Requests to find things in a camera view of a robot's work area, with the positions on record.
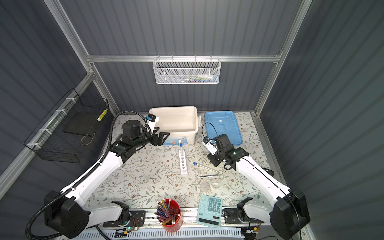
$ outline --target white mesh basket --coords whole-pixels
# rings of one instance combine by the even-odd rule
[[[220,59],[195,62],[153,61],[158,84],[217,84],[220,68]]]

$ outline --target metal frame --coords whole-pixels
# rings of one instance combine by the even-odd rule
[[[300,29],[301,24],[303,23],[304,17],[308,12],[308,9],[312,3],[312,0],[302,0],[300,4],[300,8],[296,14],[295,20],[293,21],[291,28],[289,30],[289,33],[287,35],[287,38],[285,39],[283,48],[281,49],[281,56],[280,61],[276,64],[276,67],[273,69],[273,72],[268,79],[264,90],[262,92],[262,95],[259,99],[259,102],[256,105],[255,112],[257,115],[260,115],[261,111],[263,110],[263,107],[265,105],[265,102],[269,96],[269,93],[272,90],[272,87],[279,76],[279,73],[281,71],[281,68],[286,60],[286,57],[292,47],[293,41],[296,38],[296,35]]]
[[[68,42],[71,44],[73,50],[75,51],[85,70],[91,73],[95,72],[97,77],[93,80],[93,82],[99,90],[101,97],[108,100],[112,114],[116,115],[119,112],[119,108],[115,100],[113,99],[111,93],[108,91],[105,82],[99,74],[99,71],[96,69],[96,66],[91,64],[86,59],[86,56],[88,56],[88,51],[85,48],[83,42],[81,41],[79,35],[77,34],[75,28],[73,27],[71,20],[68,18],[68,15],[65,13],[60,1],[44,0],[44,2],[53,17],[55,18],[57,24],[60,26]]]
[[[279,55],[250,55],[250,56],[237,56],[237,55],[180,55],[180,56],[134,56],[134,55],[91,55],[86,59],[94,63],[111,63],[111,62],[126,62],[126,63],[151,63],[154,59],[159,58],[161,61],[218,61],[221,62],[274,62],[280,60]]]
[[[77,85],[74,91],[69,94],[67,99],[63,101],[63,103],[58,107],[58,109],[63,109],[70,101],[70,98],[73,98],[78,94],[81,94],[87,89],[89,84],[95,78],[94,74],[88,73],[82,81]],[[55,113],[46,121],[43,125],[42,129],[46,128],[59,114],[59,111],[55,111]],[[32,138],[31,142],[39,139],[42,134],[42,131],[38,131],[36,135]],[[12,186],[15,180],[19,177],[21,172],[26,168],[32,158],[35,156],[35,152],[31,149],[24,147],[23,150],[17,155],[17,157],[12,161],[12,163],[7,167],[7,169],[0,176],[0,199],[4,196],[4,194],[8,191],[8,189]]]

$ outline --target pencil holder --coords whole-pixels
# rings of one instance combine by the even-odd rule
[[[180,214],[180,216],[176,216],[176,221],[172,225],[166,225],[164,224],[164,230],[167,232],[176,232],[180,229],[181,225],[183,224],[183,215],[181,214],[181,210],[177,202],[173,199],[170,200],[169,205],[169,211],[171,214]]]

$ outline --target black wire basket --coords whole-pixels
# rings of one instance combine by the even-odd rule
[[[24,145],[43,160],[80,163],[101,151],[110,125],[104,117],[109,105],[106,99],[78,94],[66,101]]]

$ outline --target white plastic box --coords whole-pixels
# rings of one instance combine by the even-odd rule
[[[201,127],[201,116],[197,115],[197,108],[169,107],[152,108],[149,113],[160,117],[156,127],[160,132],[169,132],[170,135],[163,145],[193,144],[199,127]]]

